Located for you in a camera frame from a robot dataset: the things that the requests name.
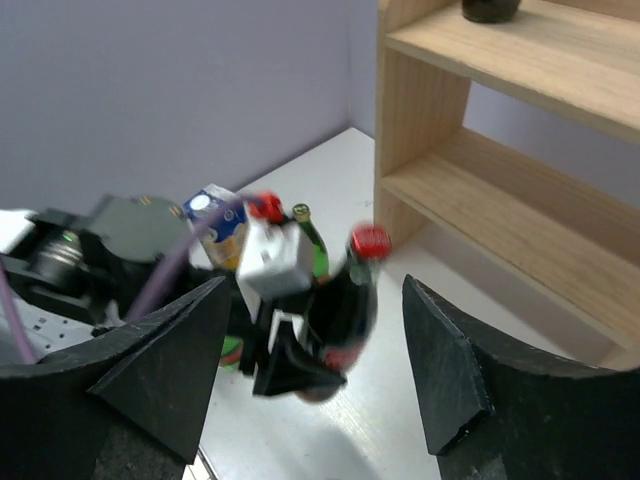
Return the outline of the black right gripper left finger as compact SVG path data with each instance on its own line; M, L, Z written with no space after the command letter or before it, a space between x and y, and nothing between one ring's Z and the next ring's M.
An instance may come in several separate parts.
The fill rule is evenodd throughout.
M196 457L230 312L214 278L136 321L1 369L5 479L179 479Z

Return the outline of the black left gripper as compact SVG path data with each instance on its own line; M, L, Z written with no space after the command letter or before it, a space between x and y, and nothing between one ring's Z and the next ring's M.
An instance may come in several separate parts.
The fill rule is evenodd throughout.
M306 288L260 300L257 317L251 318L244 297L231 271L191 267L187 286L193 290L220 277L223 291L214 302L198 307L197 332L189 336L187 357L200 373L213 374L226 355L221 340L237 338L241 346L229 354L245 375L255 375L253 395L272 397L311 390L337 390L346 377L309 354L294 330L290 315L303 316L320 282L310 278Z

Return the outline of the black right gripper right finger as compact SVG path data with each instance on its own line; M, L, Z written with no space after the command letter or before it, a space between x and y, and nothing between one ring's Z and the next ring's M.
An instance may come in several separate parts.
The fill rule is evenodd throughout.
M639 372L524 343L412 276L405 336L428 452L444 479L635 479Z

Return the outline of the Coca-Cola glass bottle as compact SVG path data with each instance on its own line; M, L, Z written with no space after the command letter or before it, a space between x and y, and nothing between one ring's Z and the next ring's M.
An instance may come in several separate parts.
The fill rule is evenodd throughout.
M379 271L391 251L384 227L356 225L341 267L321 284L304 314L301 345L343 375L358 361L376 324Z
M471 22L500 24L510 21L518 11L520 0L462 0L462 15Z

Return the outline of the blue grape juice carton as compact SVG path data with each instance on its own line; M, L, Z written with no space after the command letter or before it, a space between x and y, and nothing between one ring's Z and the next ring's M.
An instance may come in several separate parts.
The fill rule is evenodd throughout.
M204 218L210 210L221 210L222 216L210 223L209 232L201 239L209 259L227 270L235 270L245 244L248 227L243 203L233 201L237 195L215 183L203 187L183 204L192 224Z

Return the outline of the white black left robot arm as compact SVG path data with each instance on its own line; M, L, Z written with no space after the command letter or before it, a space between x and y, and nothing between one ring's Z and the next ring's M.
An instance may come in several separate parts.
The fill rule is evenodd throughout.
M189 260L220 210L190 220L164 198L105 195L86 216L49 209L30 217L32 229L1 256L9 285L33 306L96 327L110 303L130 322L220 277L231 288L225 333L242 341L237 363L256 377L256 395L342 387L345 374L306 352L291 326L271 330L276 309L298 314L320 287L309 269L288 281L288 263L306 265L311 253L301 227L270 192L229 204L247 208L259 229L236 270Z

